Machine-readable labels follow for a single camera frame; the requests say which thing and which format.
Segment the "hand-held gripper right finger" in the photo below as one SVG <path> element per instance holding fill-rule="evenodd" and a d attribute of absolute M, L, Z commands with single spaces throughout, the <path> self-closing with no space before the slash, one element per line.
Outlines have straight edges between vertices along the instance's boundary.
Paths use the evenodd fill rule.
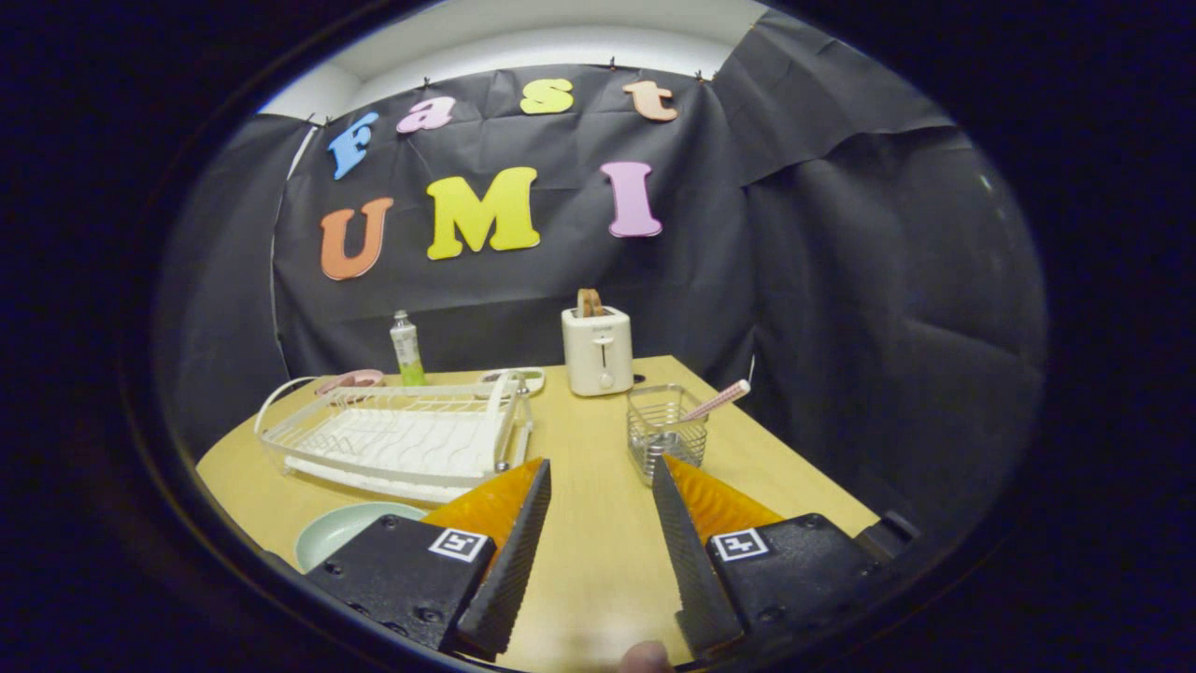
<path fill-rule="evenodd" d="M 864 613 L 919 530 L 887 512 L 859 534 L 829 516 L 780 516 L 696 465 L 654 460 L 652 494 L 698 657 L 777 657 Z"/>

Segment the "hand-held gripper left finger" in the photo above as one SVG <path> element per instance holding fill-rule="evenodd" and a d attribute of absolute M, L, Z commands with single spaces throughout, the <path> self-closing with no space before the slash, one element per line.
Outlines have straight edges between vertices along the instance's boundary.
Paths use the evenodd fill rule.
<path fill-rule="evenodd" d="M 305 576 L 420 646 L 504 654 L 551 495 L 551 463 L 537 457 L 421 520 L 376 516 Z"/>

